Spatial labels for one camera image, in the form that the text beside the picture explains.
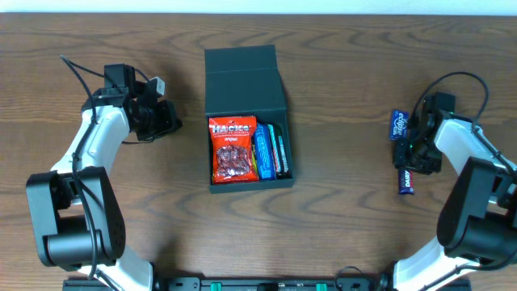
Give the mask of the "yellow snack bag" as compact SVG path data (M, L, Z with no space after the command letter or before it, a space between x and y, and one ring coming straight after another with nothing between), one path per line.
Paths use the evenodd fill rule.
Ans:
M255 175L257 176L257 179L260 180L259 170L257 167L257 161L256 161L256 157L255 157L255 147L254 147L253 143L251 144L251 163L253 166L253 171L254 171Z

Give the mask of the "blue cookie pack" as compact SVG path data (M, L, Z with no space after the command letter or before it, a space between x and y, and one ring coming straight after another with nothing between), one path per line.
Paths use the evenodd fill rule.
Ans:
M271 138L265 124L257 123L254 132L254 152L259 178L261 180L275 179L276 169L271 152Z

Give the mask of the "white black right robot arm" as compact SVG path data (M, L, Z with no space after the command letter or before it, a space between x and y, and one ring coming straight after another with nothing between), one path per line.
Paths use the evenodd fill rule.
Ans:
M516 165L481 127L449 112L413 117L397 140L394 162L414 173L438 172L447 158L458 177L437 222L435 237L397 261L387 290L437 290L471 272L516 262Z

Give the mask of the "black box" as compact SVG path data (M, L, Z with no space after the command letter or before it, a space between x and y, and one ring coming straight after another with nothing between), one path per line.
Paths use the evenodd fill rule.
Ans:
M211 48L204 51L205 117L255 116L261 124L280 129L287 174L253 183L210 183L212 194L290 188L295 183L288 120L288 100L273 44Z

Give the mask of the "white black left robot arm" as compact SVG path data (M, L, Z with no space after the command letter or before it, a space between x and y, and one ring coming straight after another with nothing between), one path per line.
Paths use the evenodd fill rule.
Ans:
M114 290L155 290L153 265L126 244L124 219L109 180L117 151L134 132L145 143L181 121L154 79L136 90L101 88L82 106L82 124L50 171L31 175L27 202L41 263L80 272Z

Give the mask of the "green white candy bar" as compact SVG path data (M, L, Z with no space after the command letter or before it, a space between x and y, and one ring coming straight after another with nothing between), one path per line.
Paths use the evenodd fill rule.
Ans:
M275 175L277 179L290 179L291 168L289 166L284 136L281 128L276 124L267 124L271 139L271 152L275 164Z

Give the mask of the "purple Dairy Milk bar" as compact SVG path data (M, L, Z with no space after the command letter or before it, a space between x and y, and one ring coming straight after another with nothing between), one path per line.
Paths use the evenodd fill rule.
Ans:
M414 194L413 173L405 168L398 169L398 194Z

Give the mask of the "red candy bag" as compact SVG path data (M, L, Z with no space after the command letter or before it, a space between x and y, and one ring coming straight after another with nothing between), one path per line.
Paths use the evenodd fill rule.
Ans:
M227 116L208 119L212 142L212 182L258 182L252 154L255 116Z

